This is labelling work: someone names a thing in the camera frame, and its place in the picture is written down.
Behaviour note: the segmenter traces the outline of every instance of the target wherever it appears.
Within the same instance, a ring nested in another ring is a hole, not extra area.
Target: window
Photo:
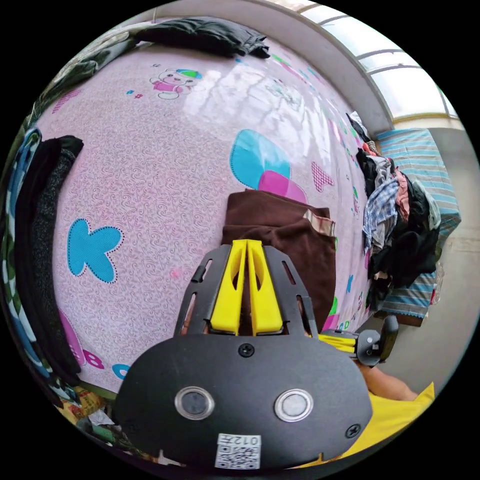
[[[355,57],[377,50],[399,49],[386,36],[351,16],[332,20],[322,28],[343,43]]]
[[[339,17],[340,15],[345,15],[342,11],[335,10],[334,8],[330,8],[326,5],[320,5],[315,8],[311,8],[306,10],[302,13],[302,15],[306,18],[319,24],[328,19],[332,19],[334,17]]]
[[[422,67],[385,35],[344,12],[309,0],[267,0],[317,24],[342,43],[377,86],[391,119],[422,115],[458,117]]]
[[[359,61],[367,72],[399,65],[419,66],[419,64],[404,51],[377,53],[376,55],[361,58]]]
[[[440,91],[421,68],[397,68],[371,75],[393,118],[423,113],[444,114]]]
[[[445,96],[445,94],[440,90],[441,94],[443,95],[443,99],[446,103],[446,109],[448,110],[448,114],[452,117],[458,117],[457,112],[454,109],[454,106],[450,103],[450,100]]]

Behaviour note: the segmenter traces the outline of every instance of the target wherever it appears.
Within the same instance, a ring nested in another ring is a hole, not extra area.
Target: blue butterfly print
[[[115,280],[115,268],[108,253],[122,240],[122,232],[113,226],[104,226],[90,232],[83,218],[75,220],[68,232],[67,261],[70,272],[80,276],[86,268],[107,284]]]

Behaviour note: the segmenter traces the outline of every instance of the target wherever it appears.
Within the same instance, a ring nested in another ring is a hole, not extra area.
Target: label sticker
[[[219,433],[215,467],[230,470],[258,470],[262,437]]]

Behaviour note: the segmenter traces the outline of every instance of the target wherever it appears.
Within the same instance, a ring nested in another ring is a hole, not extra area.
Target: yellow shirt
[[[396,434],[418,418],[434,401],[434,384],[431,383],[414,401],[388,400],[369,394],[372,416],[358,440],[338,459],[357,454]],[[322,461],[321,457],[297,468],[313,467],[331,460]]]

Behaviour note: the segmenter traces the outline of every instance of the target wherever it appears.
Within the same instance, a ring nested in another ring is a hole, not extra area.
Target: floor
[[[430,382],[435,391],[448,382],[465,352],[480,314],[480,168],[464,131],[430,130],[448,170],[462,222],[443,250],[440,300],[421,327],[400,325],[390,358],[380,366],[415,392]],[[363,329],[380,330],[369,319]]]

